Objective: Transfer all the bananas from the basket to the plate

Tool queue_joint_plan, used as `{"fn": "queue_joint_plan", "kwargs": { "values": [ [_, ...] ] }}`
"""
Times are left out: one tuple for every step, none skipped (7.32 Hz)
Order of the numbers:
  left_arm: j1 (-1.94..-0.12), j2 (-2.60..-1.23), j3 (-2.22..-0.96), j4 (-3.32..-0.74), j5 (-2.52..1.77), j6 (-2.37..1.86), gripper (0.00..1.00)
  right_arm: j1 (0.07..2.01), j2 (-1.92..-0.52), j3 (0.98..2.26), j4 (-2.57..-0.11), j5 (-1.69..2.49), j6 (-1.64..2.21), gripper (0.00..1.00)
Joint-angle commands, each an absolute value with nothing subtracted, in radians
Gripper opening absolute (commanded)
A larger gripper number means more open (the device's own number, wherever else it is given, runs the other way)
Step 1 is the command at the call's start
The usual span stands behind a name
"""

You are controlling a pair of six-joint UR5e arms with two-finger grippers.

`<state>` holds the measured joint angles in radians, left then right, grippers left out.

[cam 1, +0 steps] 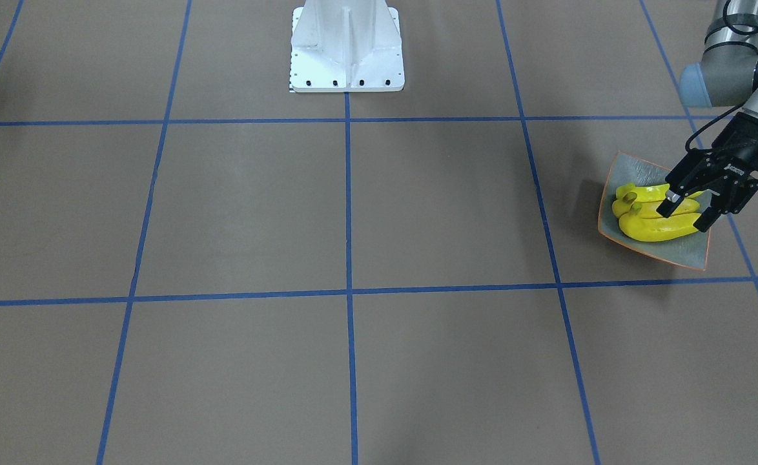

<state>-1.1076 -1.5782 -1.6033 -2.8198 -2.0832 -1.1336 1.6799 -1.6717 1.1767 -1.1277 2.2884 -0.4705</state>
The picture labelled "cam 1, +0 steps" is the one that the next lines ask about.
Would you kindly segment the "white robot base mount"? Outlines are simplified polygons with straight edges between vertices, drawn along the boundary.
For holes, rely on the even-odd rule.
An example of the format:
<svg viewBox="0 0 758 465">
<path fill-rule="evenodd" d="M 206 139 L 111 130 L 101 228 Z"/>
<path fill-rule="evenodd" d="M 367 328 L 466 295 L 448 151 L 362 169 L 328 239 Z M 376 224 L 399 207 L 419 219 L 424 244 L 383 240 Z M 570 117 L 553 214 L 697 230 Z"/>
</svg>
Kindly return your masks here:
<svg viewBox="0 0 758 465">
<path fill-rule="evenodd" d="M 306 1 L 291 14 L 291 92 L 399 92 L 402 27 L 385 1 Z"/>
</svg>

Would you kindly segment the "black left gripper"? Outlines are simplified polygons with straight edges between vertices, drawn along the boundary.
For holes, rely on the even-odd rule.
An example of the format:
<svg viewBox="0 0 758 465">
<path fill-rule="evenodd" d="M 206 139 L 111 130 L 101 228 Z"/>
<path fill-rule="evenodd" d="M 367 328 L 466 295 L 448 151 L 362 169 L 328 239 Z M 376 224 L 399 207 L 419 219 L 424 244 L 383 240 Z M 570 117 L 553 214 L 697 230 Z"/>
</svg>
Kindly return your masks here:
<svg viewBox="0 0 758 465">
<path fill-rule="evenodd" d="M 695 229 L 708 232 L 722 216 L 738 214 L 758 191 L 758 118 L 736 114 L 709 149 L 689 148 L 666 176 L 666 189 L 657 214 L 670 218 L 691 194 L 710 191 L 710 205 Z"/>
</svg>

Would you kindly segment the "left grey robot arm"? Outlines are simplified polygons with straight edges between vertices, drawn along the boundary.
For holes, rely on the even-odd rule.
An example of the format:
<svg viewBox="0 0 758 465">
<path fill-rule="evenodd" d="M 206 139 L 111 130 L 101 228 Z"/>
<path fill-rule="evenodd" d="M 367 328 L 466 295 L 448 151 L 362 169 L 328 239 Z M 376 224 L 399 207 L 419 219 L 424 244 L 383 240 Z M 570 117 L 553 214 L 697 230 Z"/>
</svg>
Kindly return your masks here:
<svg viewBox="0 0 758 465">
<path fill-rule="evenodd" d="M 686 108 L 726 108 L 731 117 L 706 149 L 685 142 L 685 156 L 666 175 L 667 218 L 692 194 L 710 191 L 694 227 L 706 232 L 722 215 L 738 214 L 758 191 L 758 1 L 719 1 L 701 60 L 682 71 L 678 94 Z"/>
</svg>

